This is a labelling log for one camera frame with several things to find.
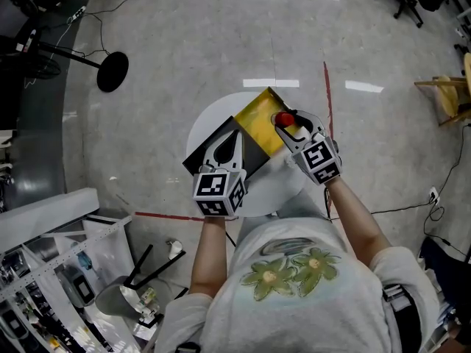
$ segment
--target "red line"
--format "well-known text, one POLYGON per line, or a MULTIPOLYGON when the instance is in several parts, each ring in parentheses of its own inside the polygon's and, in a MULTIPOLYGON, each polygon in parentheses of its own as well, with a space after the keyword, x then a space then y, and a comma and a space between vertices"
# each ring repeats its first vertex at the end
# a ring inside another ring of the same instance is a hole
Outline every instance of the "red line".
MULTIPOLYGON (((325 89, 327 91, 327 105, 329 107, 329 131, 330 137, 333 140, 333 113, 332 113, 332 97, 330 96, 330 80, 329 80, 329 71, 327 70, 327 64, 324 62, 324 78, 325 78, 325 89)), ((332 206, 332 199, 329 199, 328 208, 332 206)))
POLYGON ((144 217, 157 217, 157 218, 169 218, 171 220, 184 220, 184 221, 204 221, 204 218, 200 217, 187 217, 185 215, 161 215, 160 213, 148 213, 148 212, 135 212, 135 215, 143 215, 144 217))

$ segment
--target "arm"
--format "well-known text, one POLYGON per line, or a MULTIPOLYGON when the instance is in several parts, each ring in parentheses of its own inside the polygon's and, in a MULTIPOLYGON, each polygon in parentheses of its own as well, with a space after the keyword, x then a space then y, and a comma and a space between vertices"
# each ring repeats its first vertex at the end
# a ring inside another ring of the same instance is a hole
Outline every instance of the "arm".
POLYGON ((391 245, 371 213, 340 176, 327 182, 326 187, 356 257, 369 266, 379 251, 391 245))
POLYGON ((188 293, 203 293, 214 298, 226 279, 226 222, 223 217, 206 217, 188 293))

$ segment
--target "black and white cube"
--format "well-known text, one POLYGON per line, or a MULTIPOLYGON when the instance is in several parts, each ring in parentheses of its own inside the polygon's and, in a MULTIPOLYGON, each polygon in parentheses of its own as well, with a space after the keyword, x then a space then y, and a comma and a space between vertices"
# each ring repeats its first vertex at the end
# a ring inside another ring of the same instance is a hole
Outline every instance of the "black and white cube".
POLYGON ((331 138, 323 138, 306 149, 293 154, 296 163, 317 185, 341 173, 339 157, 331 138))
POLYGON ((203 215, 232 216, 246 194, 241 173, 201 173, 194 175, 193 199, 203 215))

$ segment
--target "yellow box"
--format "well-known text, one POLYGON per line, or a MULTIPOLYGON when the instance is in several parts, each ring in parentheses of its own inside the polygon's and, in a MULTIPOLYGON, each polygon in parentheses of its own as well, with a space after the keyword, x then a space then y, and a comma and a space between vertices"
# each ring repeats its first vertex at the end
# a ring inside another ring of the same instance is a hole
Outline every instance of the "yellow box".
MULTIPOLYGON (((283 141, 272 124, 272 115, 287 111, 288 108, 273 89, 265 89, 257 98, 250 102, 234 119, 249 133, 257 144, 271 157, 283 141)), ((286 128, 294 135, 299 130, 297 125, 286 128)))

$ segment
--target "black pole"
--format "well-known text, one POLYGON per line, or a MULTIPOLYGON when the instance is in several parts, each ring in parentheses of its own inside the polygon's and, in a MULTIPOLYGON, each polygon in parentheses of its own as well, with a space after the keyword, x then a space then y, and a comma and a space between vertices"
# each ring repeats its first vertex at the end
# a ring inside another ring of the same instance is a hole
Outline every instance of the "black pole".
POLYGON ((169 260, 167 263, 165 263, 164 265, 162 265, 158 270, 152 272, 149 276, 147 276, 145 279, 143 279, 142 281, 140 281, 138 284, 136 285, 128 285, 126 283, 124 283, 123 285, 129 289, 133 289, 133 290, 137 290, 139 289, 140 287, 144 286, 146 283, 148 283, 151 279, 154 279, 155 277, 157 277, 161 272, 165 271, 170 265, 172 265, 173 263, 175 263, 177 260, 179 260, 184 254, 186 254, 186 252, 184 251, 181 251, 176 257, 174 257, 172 260, 169 260))
POLYGON ((146 259, 147 255, 152 250, 152 247, 154 247, 152 244, 149 244, 146 248, 146 251, 142 254, 141 258, 138 260, 138 263, 135 265, 134 269, 132 270, 131 274, 127 277, 127 279, 124 281, 123 285, 131 288, 132 286, 132 281, 134 280, 135 275, 139 272, 141 269, 142 263, 144 263, 144 260, 146 259))
POLYGON ((50 46, 49 44, 46 44, 46 43, 39 42, 38 43, 38 48, 42 49, 44 51, 47 51, 47 52, 52 52, 53 54, 57 54, 57 55, 60 55, 60 56, 67 57, 67 58, 72 59, 72 60, 76 60, 77 62, 84 63, 86 65, 91 65, 92 67, 95 67, 95 68, 98 68, 98 69, 100 68, 100 64, 96 64, 94 62, 91 62, 90 60, 84 59, 83 57, 70 54, 67 51, 60 50, 57 47, 50 46))

